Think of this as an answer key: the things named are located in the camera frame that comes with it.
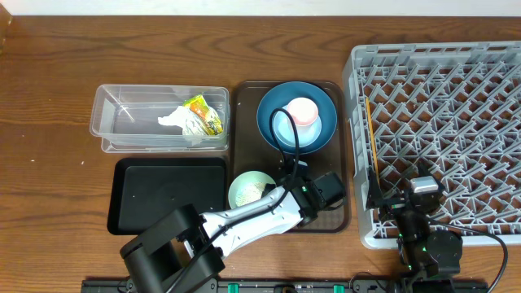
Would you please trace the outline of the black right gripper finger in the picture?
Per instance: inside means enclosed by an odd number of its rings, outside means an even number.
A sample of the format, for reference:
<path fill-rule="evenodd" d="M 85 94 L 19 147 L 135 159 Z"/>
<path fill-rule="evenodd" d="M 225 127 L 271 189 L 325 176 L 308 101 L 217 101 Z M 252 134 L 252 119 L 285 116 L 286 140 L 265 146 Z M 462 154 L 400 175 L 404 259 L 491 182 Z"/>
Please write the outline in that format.
<path fill-rule="evenodd" d="M 429 163 L 424 159 L 419 159 L 412 164 L 408 164 L 403 171 L 400 172 L 398 182 L 406 182 L 417 177 L 431 176 Z"/>
<path fill-rule="evenodd" d="M 383 206 L 383 193 L 379 186 L 379 179 L 372 168 L 368 168 L 369 188 L 367 193 L 366 208 L 381 208 Z"/>

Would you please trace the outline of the green bowl with rice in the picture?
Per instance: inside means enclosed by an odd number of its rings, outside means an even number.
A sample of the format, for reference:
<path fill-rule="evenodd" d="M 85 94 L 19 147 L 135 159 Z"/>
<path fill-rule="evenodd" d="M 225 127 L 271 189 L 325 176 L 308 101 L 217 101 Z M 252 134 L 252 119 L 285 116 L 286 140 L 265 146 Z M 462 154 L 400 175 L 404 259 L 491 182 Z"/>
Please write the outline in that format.
<path fill-rule="evenodd" d="M 230 185 L 228 202 L 230 208 L 238 208 L 257 201 L 267 185 L 274 185 L 275 180 L 260 171 L 248 171 L 237 176 Z"/>

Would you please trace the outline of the yellow green snack wrapper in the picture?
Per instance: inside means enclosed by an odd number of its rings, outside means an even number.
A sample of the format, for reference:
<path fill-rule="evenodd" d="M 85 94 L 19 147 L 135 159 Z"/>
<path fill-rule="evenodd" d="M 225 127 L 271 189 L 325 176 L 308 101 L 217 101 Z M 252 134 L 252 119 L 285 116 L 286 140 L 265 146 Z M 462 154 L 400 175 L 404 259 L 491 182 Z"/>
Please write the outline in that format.
<path fill-rule="evenodd" d="M 223 125 L 217 111 L 208 105 L 202 94 L 187 99 L 182 106 L 198 117 L 202 123 L 202 130 L 207 135 L 219 135 L 223 132 Z"/>

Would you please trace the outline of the white tissue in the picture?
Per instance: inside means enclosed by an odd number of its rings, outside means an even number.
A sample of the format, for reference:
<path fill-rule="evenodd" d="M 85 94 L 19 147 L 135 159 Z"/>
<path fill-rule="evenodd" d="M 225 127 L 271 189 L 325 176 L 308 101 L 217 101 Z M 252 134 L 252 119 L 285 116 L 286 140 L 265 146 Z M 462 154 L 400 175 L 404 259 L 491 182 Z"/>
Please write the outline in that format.
<path fill-rule="evenodd" d="M 182 129 L 185 136 L 210 136 L 207 125 L 192 110 L 179 106 L 168 116 L 157 118 L 158 123 L 163 126 L 176 126 Z"/>

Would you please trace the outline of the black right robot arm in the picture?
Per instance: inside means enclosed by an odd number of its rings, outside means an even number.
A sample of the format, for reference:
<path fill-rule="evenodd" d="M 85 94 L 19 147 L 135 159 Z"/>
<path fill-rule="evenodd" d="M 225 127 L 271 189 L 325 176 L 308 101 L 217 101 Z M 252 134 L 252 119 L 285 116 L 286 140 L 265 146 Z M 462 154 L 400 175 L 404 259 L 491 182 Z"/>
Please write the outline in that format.
<path fill-rule="evenodd" d="M 384 198 L 376 172 L 368 170 L 366 206 L 380 221 L 396 222 L 397 244 L 408 273 L 400 277 L 401 292 L 455 292 L 452 276 L 460 273 L 462 237 L 450 230 L 432 230 L 428 214 L 440 206 L 444 186 L 420 163 L 408 188 Z"/>

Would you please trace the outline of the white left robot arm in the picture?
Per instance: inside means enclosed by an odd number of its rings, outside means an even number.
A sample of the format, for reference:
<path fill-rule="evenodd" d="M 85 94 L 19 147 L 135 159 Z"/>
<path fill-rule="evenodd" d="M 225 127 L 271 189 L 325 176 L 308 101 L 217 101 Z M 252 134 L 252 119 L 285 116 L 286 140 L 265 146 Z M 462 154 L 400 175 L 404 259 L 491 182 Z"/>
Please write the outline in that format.
<path fill-rule="evenodd" d="M 317 179 L 289 175 L 261 199 L 223 212 L 178 208 L 125 244 L 120 255 L 139 292 L 192 292 L 224 268 L 237 249 L 314 221 L 340 200 L 335 173 Z"/>

